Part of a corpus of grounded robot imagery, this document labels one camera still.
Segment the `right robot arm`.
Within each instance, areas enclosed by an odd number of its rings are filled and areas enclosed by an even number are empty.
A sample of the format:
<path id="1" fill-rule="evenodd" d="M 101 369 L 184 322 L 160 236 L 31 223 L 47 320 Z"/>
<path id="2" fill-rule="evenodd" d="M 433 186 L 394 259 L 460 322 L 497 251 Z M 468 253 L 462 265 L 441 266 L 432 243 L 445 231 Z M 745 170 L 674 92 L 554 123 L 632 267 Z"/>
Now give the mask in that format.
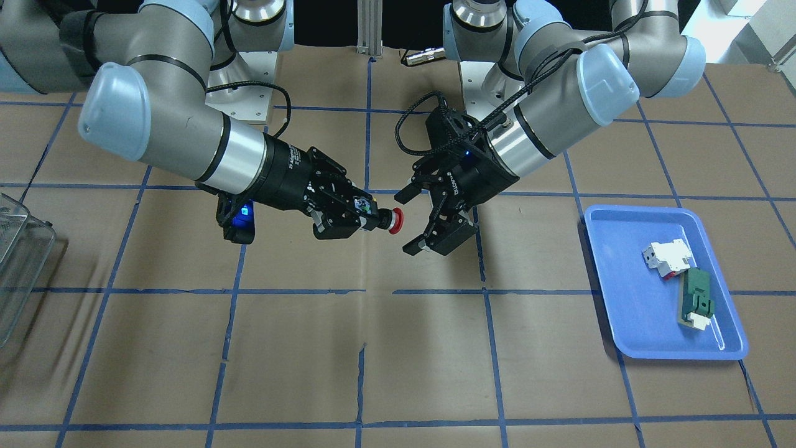
<path id="1" fill-rule="evenodd" d="M 320 240 L 400 230 L 346 169 L 206 102 L 216 1 L 145 1 L 113 14 L 91 1 L 2 2 L 2 91 L 87 91 L 80 136 L 106 151 L 193 180 L 217 196 L 224 237 L 250 244 L 253 205 L 296 210 Z"/>

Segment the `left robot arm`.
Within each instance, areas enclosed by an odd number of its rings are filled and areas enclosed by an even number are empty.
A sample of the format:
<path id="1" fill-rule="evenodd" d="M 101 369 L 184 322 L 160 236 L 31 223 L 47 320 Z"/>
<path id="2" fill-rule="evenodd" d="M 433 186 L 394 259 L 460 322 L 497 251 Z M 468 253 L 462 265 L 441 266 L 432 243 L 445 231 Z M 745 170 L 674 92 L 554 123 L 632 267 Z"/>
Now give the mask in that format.
<path id="1" fill-rule="evenodd" d="M 447 105 L 426 120 L 430 148 L 417 157 L 406 204 L 424 190 L 432 209 L 403 250 L 447 255 L 477 230 L 469 211 L 610 125 L 640 97 L 677 98 L 701 79 L 704 45 L 680 33 L 676 1 L 612 1 L 609 32 L 572 28 L 546 1 L 455 1 L 443 12 L 450 60 L 492 62 L 521 87 L 483 118 Z"/>

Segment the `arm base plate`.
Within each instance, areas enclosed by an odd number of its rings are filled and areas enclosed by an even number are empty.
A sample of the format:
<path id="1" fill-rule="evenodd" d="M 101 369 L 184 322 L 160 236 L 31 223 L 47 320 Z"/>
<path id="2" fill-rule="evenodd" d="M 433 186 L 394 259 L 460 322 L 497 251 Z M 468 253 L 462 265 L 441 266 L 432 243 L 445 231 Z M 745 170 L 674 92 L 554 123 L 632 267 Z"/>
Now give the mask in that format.
<path id="1" fill-rule="evenodd" d="M 232 82 L 273 83 L 279 54 L 273 52 L 239 53 L 233 62 L 213 70 L 208 76 L 208 86 Z M 207 93 L 205 104 L 251 125 L 265 125 L 271 111 L 273 91 L 267 86 L 241 86 Z"/>
<path id="2" fill-rule="evenodd" d="M 524 85 L 507 76 L 499 62 L 460 62 L 461 90 L 466 114 L 485 119 Z"/>

